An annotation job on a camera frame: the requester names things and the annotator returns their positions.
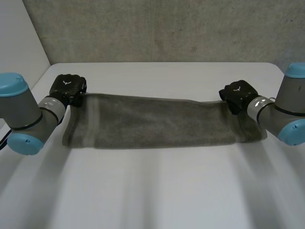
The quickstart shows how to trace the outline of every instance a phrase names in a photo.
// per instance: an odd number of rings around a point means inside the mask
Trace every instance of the table surface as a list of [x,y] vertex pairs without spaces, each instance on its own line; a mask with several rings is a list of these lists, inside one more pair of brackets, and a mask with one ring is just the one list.
[[[196,101],[219,100],[240,79],[275,97],[283,78],[269,63],[60,63],[35,85],[35,99],[66,73],[85,77],[92,93]],[[36,156],[0,152],[2,229],[305,228],[304,145],[268,134],[229,146],[68,149],[69,115]]]

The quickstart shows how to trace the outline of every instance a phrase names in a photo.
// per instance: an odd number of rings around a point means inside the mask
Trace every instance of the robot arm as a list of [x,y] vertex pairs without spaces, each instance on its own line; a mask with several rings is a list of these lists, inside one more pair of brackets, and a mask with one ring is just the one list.
[[290,146],[305,142],[305,62],[288,67],[275,102],[243,80],[225,86],[219,95],[232,114],[246,111],[280,141]]
[[20,154],[37,154],[61,123],[67,106],[81,105],[86,89],[83,77],[59,75],[50,95],[37,104],[21,75],[0,74],[0,117],[12,130],[8,146]]

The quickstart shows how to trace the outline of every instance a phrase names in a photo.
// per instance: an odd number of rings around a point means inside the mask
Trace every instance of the light blue joint cap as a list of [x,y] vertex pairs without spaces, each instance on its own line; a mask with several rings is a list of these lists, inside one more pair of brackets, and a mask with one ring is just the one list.
[[8,137],[8,146],[22,155],[35,155],[43,148],[44,143],[31,135],[12,133]]
[[11,97],[24,93],[29,88],[22,75],[0,73],[0,97]]
[[286,76],[296,79],[305,78],[305,62],[296,62],[289,65],[286,73]]
[[298,119],[287,124],[278,134],[278,139],[290,146],[305,142],[305,119]]

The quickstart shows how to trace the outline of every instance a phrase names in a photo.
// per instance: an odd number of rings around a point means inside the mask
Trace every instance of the towel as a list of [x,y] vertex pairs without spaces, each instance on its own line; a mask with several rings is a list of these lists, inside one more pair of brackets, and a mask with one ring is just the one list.
[[138,149],[220,146],[265,139],[246,112],[232,115],[222,101],[85,94],[71,106],[62,143],[71,148]]

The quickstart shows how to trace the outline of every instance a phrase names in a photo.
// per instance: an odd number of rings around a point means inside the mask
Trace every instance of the gray wall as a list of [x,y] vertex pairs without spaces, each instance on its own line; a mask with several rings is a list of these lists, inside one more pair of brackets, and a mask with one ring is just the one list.
[[23,0],[51,63],[305,61],[304,0]]

